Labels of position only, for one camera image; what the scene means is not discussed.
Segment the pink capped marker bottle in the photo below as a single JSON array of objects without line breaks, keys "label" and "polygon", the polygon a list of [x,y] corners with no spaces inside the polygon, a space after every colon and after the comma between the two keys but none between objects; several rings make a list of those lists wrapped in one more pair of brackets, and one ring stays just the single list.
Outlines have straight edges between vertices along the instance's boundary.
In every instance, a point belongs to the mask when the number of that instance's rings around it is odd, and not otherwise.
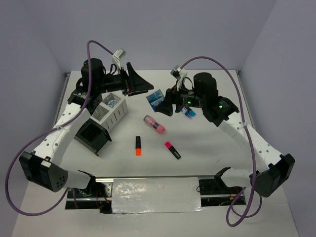
[{"label": "pink capped marker bottle", "polygon": [[143,118],[144,123],[150,127],[151,129],[153,129],[156,133],[158,134],[164,134],[166,132],[166,129],[163,125],[161,125],[160,123],[158,123],[152,116],[150,115],[146,115]]}]

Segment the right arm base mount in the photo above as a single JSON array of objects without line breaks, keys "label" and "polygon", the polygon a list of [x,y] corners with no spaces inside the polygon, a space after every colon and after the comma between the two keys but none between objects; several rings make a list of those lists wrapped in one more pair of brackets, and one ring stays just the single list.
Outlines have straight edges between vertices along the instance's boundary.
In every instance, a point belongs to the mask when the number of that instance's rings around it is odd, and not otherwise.
[{"label": "right arm base mount", "polygon": [[202,207],[209,206],[229,206],[236,198],[242,187],[227,187],[221,176],[230,167],[225,167],[212,177],[198,177],[196,191],[200,193]]}]

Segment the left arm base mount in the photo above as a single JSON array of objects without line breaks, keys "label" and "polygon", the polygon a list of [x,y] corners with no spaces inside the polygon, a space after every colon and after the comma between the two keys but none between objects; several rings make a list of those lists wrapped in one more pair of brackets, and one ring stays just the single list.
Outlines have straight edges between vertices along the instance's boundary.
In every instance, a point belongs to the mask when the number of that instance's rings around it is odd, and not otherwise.
[{"label": "left arm base mount", "polygon": [[96,210],[102,214],[112,214],[112,193],[114,180],[96,178],[95,184],[88,190],[68,191],[66,210]]}]

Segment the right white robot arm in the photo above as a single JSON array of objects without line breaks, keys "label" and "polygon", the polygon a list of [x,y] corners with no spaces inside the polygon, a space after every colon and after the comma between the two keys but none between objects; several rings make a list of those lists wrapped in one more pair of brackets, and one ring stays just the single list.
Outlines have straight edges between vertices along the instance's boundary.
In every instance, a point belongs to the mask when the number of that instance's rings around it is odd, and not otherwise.
[{"label": "right white robot arm", "polygon": [[215,189],[226,193],[231,187],[254,187],[262,197],[269,197],[290,176],[295,159],[291,154],[283,155],[273,148],[241,115],[230,99],[220,96],[216,79],[206,72],[193,78],[193,88],[184,85],[187,73],[179,69],[171,72],[176,84],[166,90],[164,100],[156,112],[172,116],[183,107],[200,108],[204,117],[227,133],[253,158],[255,168],[233,169],[225,167],[215,175]]}]

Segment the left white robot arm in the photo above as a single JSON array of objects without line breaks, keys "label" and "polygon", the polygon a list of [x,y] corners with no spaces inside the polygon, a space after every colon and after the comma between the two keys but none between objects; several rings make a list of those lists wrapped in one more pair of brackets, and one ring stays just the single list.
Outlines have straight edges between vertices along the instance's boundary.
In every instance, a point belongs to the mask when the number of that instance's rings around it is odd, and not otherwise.
[{"label": "left white robot arm", "polygon": [[23,152],[19,157],[28,181],[53,192],[76,188],[85,197],[96,193],[100,184],[94,175],[80,170],[67,171],[59,165],[77,132],[90,126],[89,119],[101,103],[102,94],[121,91],[123,95],[133,96],[154,88],[135,72],[131,63],[126,66],[115,74],[107,73],[100,59],[92,58],[83,63],[81,78],[53,131],[32,152]]}]

